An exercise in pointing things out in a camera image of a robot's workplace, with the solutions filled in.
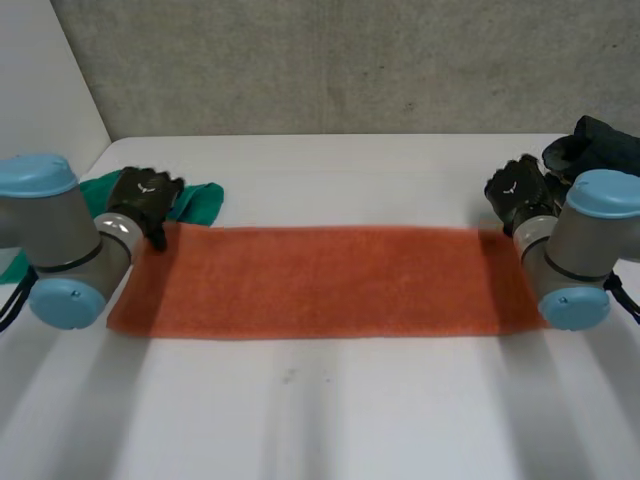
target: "dark green fabric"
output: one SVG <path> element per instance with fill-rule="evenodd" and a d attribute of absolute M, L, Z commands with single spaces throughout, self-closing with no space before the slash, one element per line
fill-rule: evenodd
<path fill-rule="evenodd" d="M 92 218 L 105 212 L 107 198 L 118 175 L 120 170 L 80 184 Z M 224 190 L 220 185 L 207 183 L 187 186 L 169 212 L 169 219 L 195 225 L 211 225 L 218 216 L 223 201 Z M 20 252 L 0 276 L 0 284 L 18 283 L 27 272 L 27 266 L 27 258 L 24 252 Z"/>

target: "white tabletop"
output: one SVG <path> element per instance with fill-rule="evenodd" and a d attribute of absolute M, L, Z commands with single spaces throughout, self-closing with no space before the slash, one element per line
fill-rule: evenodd
<path fill-rule="evenodd" d="M 218 182 L 217 225 L 477 225 L 494 170 L 556 137 L 127 139 L 88 177 Z M 60 332 L 25 310 L 0 337 L 0 478 L 635 479 L 639 347 L 619 309 L 586 333 L 252 342 L 118 336 L 104 315 Z"/>

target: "orange towel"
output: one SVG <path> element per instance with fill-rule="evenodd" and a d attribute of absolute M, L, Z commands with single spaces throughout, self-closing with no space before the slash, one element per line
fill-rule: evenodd
<path fill-rule="evenodd" d="M 167 226 L 108 326 L 151 337 L 498 335 L 542 328 L 512 241 L 418 227 Z"/>

